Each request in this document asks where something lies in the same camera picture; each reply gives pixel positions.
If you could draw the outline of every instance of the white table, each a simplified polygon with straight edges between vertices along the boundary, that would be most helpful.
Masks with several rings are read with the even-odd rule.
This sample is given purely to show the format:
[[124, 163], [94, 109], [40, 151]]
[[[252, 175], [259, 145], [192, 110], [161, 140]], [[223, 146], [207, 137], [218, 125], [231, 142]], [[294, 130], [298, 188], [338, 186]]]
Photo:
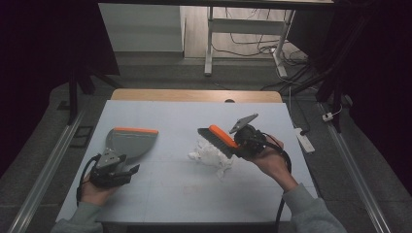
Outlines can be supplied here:
[[[316, 197], [283, 103], [110, 100], [57, 220], [70, 218], [75, 212], [75, 190], [86, 162], [103, 151], [108, 132], [122, 126], [153, 128], [159, 135], [154, 147], [137, 161], [141, 164], [139, 172], [107, 202], [99, 221], [124, 224], [274, 221], [283, 191], [255, 164], [235, 158], [232, 168], [219, 180], [217, 168], [188, 158], [200, 137], [197, 128], [217, 124], [228, 131], [238, 118], [254, 113], [259, 116], [251, 125], [285, 143], [292, 160], [292, 174]], [[281, 220], [290, 218], [291, 212], [285, 206]]]

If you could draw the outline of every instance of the gray sleeve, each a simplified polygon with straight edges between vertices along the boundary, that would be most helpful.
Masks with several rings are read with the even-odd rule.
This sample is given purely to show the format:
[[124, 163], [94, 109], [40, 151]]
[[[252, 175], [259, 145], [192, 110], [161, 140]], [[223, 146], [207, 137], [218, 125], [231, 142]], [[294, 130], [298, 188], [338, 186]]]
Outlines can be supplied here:
[[79, 207], [70, 220], [61, 219], [51, 230], [51, 233], [101, 233], [102, 224], [96, 222], [101, 207], [80, 202]]
[[346, 232], [343, 225], [327, 209], [322, 198], [313, 198], [301, 183], [283, 196], [292, 212], [291, 224], [299, 233]]

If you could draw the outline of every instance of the hand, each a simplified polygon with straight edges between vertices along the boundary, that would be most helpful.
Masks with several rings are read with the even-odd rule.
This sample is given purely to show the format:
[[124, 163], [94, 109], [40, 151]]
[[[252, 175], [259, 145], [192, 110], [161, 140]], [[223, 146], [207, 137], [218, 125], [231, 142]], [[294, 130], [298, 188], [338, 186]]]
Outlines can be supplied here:
[[84, 178], [84, 183], [82, 185], [82, 202], [88, 202], [97, 206], [103, 206], [110, 195], [118, 190], [117, 187], [112, 188], [100, 188], [96, 187], [93, 183], [89, 181], [89, 176]]
[[[284, 143], [273, 136], [266, 136], [268, 143], [284, 147]], [[297, 182], [288, 171], [288, 166], [282, 155], [271, 147], [266, 147], [255, 157], [245, 158], [255, 163], [258, 168], [269, 177], [273, 178], [285, 191], [289, 191], [297, 186]]]

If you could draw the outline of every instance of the black curtain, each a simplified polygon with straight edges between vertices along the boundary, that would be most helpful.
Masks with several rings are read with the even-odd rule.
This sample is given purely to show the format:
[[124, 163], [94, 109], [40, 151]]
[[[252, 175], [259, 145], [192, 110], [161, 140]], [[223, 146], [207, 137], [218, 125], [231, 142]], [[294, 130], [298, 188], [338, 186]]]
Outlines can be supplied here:
[[3, 175], [42, 118], [55, 87], [85, 65], [107, 75], [119, 70], [94, 1], [0, 3], [0, 34]]
[[364, 28], [344, 68], [350, 114], [412, 193], [411, 4], [382, 1]]

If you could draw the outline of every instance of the power strip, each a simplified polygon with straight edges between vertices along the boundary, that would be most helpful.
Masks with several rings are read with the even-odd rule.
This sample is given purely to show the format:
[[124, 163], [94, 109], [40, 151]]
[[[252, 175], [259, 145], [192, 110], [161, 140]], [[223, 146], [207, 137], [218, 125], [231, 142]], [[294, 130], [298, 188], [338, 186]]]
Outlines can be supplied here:
[[313, 148], [313, 146], [310, 143], [308, 137], [306, 137], [306, 135], [300, 135], [300, 132], [302, 132], [301, 128], [295, 128], [294, 132], [296, 134], [297, 140], [299, 140], [299, 143], [303, 147], [305, 152], [309, 153], [309, 152], [315, 151], [315, 148]]

